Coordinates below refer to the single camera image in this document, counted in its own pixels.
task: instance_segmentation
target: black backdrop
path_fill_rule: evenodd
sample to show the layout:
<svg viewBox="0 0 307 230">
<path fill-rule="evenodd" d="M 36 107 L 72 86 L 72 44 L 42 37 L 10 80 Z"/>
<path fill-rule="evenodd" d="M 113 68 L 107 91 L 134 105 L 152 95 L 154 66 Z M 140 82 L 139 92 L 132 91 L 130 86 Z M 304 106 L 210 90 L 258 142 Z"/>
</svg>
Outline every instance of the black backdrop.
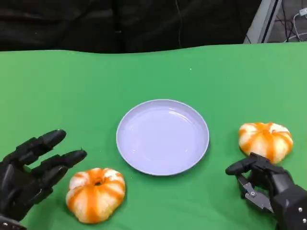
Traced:
<svg viewBox="0 0 307 230">
<path fill-rule="evenodd" d="M 2 0 L 0 50 L 131 53 L 240 44 L 260 3 L 261 0 Z"/>
</svg>

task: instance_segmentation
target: green table surface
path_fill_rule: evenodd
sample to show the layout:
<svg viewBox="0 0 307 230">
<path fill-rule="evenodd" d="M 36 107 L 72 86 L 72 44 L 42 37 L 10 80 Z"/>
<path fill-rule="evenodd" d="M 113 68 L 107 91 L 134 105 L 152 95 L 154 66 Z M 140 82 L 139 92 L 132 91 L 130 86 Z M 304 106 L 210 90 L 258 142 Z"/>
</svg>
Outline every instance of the green table surface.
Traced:
<svg viewBox="0 0 307 230">
<path fill-rule="evenodd" d="M 55 153 L 83 148 L 87 158 L 54 193 L 30 210 L 30 230 L 272 230 L 275 221 L 240 199 L 225 168 L 244 155 L 237 131 L 245 122 L 275 122 L 293 135 L 282 162 L 307 189 L 307 44 L 206 46 L 169 52 L 106 55 L 71 51 L 0 53 L 3 157 L 30 137 L 62 128 Z M 116 129 L 133 106 L 151 99 L 189 104 L 206 120 L 210 147 L 191 170 L 153 177 L 131 168 L 116 147 Z M 127 196 L 110 220 L 79 223 L 67 210 L 70 178 L 91 168 L 120 171 Z"/>
</svg>

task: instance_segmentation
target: pumpkin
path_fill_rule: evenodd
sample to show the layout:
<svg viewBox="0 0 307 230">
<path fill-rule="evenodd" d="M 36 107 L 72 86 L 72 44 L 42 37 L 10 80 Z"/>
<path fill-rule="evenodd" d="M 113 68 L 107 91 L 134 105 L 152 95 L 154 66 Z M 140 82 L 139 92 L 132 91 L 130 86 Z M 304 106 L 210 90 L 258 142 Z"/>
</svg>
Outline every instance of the pumpkin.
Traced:
<svg viewBox="0 0 307 230">
<path fill-rule="evenodd" d="M 72 177 L 66 204 L 80 222 L 94 224 L 108 219 L 124 196 L 125 181 L 119 172 L 95 168 Z"/>
<path fill-rule="evenodd" d="M 249 155 L 254 152 L 279 163 L 292 149 L 289 130 L 275 123 L 245 123 L 239 130 L 239 146 Z"/>
</svg>

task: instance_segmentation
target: plate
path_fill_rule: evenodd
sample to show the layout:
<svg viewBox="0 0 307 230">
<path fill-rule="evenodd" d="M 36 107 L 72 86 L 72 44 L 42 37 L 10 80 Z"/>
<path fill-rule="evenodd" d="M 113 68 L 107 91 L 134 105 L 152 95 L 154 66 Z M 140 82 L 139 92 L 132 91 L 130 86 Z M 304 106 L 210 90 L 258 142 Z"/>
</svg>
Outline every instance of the plate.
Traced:
<svg viewBox="0 0 307 230">
<path fill-rule="evenodd" d="M 209 145 L 209 130 L 190 106 L 173 100 L 153 100 L 132 108 L 116 133 L 117 147 L 133 168 L 167 176 L 193 167 Z"/>
</svg>

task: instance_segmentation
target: robotic hand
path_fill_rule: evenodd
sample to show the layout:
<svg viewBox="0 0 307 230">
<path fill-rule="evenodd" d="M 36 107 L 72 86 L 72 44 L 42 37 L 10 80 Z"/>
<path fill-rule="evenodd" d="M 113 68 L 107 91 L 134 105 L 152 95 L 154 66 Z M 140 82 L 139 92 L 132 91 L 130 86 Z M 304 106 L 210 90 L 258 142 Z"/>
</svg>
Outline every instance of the robotic hand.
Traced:
<svg viewBox="0 0 307 230">
<path fill-rule="evenodd" d="M 65 136 L 64 130 L 54 130 L 31 138 L 0 162 L 0 230 L 25 230 L 18 221 L 52 193 L 52 187 L 69 168 L 86 157 L 85 151 L 76 150 L 55 155 L 32 170 L 26 166 L 51 151 Z"/>
<path fill-rule="evenodd" d="M 251 171 L 248 179 L 242 173 Z M 288 171 L 251 153 L 248 158 L 230 165 L 227 175 L 235 175 L 242 198 L 260 209 L 273 213 L 279 230 L 307 230 L 307 191 L 294 184 Z M 255 186 L 268 191 L 269 198 Z"/>
</svg>

